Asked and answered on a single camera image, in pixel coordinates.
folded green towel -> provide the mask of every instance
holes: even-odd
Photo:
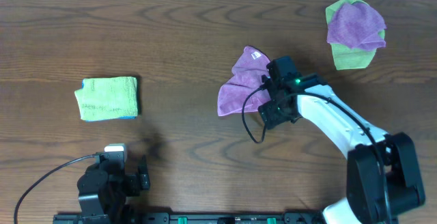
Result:
[[[100,121],[138,116],[137,79],[115,77],[84,79],[82,89],[74,92],[81,119]]]
[[[335,12],[341,8],[344,3],[365,3],[362,0],[339,0],[326,8],[326,23],[329,25]],[[379,31],[378,35],[384,39],[385,31]],[[372,51],[364,51],[359,48],[350,49],[343,44],[330,44],[333,49],[334,64],[338,70],[366,68],[373,57],[376,49]]]

wood grain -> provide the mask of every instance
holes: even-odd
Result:
[[[387,48],[364,70],[336,71],[324,10],[337,0],[0,0],[0,223],[40,176],[67,160],[127,143],[148,156],[152,189],[137,207],[173,211],[321,209],[346,191],[346,161],[308,121],[250,142],[239,115],[218,117],[220,86],[244,46],[290,55],[343,101],[414,140],[427,203],[402,223],[437,218],[437,0],[364,0],[384,17]],[[87,77],[137,76],[142,115],[85,123],[74,90]],[[257,115],[249,126],[259,136]],[[79,211],[90,161],[43,181],[20,223]]]

purple cloth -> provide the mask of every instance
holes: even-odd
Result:
[[[241,57],[232,67],[234,77],[230,78],[218,91],[217,113],[219,116],[241,112],[244,100],[261,84],[261,76],[268,76],[266,65],[270,60],[257,49],[246,46]],[[244,112],[256,112],[258,106],[268,102],[267,90],[253,94],[247,100]]]
[[[382,16],[365,3],[344,3],[328,25],[328,43],[372,51],[385,47],[378,32],[386,29]]]

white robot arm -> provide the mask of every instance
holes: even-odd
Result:
[[[387,132],[364,120],[349,106],[342,102],[328,85],[316,85],[305,90],[307,93],[330,97],[344,109],[347,109],[356,119],[364,124],[376,142],[385,140]],[[348,158],[348,152],[357,145],[371,145],[369,137],[343,111],[329,102],[313,96],[297,96],[298,110],[303,118],[312,121],[328,138],[334,142],[341,153]],[[326,224],[360,224],[351,210],[348,200],[343,198],[337,203],[326,207],[323,211]]]
[[[266,130],[303,117],[320,128],[348,160],[347,198],[324,209],[327,224],[391,222],[392,216],[425,203],[410,137],[389,135],[370,124],[317,74],[302,76],[290,57],[270,62],[267,69],[270,76],[263,76],[264,84],[258,89],[267,89],[271,98],[258,108],[264,121],[261,142]],[[247,128],[244,113],[242,118],[252,140],[260,143]],[[384,166],[391,166],[391,171],[386,173]]]

towel tag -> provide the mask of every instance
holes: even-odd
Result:
[[[257,59],[258,57],[261,57],[261,53],[258,53],[258,52],[254,52],[251,55],[252,55],[253,60]]]

